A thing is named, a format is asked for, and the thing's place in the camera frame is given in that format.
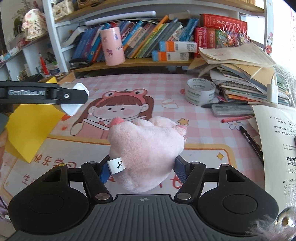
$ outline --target pink fluffy fabric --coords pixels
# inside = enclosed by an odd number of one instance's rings
[[[108,134],[110,159],[121,157],[126,167],[113,174],[114,180],[134,193],[155,188],[172,171],[185,135],[185,126],[164,117],[134,122],[114,118]]]

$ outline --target paper bag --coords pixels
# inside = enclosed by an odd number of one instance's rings
[[[53,77],[48,83],[57,83]],[[51,104],[21,104],[9,116],[5,150],[30,163],[64,113]]]

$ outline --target white cable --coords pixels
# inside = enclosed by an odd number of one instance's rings
[[[279,73],[279,72],[275,72],[275,73],[272,75],[272,78],[274,78],[274,76],[275,76],[276,74],[279,74],[280,76],[282,76],[282,77],[284,78],[286,84],[287,84],[288,93],[289,93],[289,98],[290,98],[289,106],[290,106],[290,107],[292,106],[291,102],[293,103],[293,106],[295,106],[295,103],[294,103],[293,97],[291,96],[290,87],[289,87],[289,84],[288,84],[288,82],[287,82],[285,76],[283,76],[283,75],[282,75],[281,73]]]

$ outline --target screw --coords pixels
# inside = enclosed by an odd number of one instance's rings
[[[108,193],[98,193],[96,195],[96,199],[104,201],[104,200],[108,200],[110,198],[110,195]]]
[[[177,198],[180,200],[188,200],[191,198],[191,195],[189,193],[186,192],[181,192],[177,195]]]

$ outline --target pink cup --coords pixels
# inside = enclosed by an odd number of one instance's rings
[[[102,48],[107,66],[115,66],[125,62],[119,27],[101,31]]]

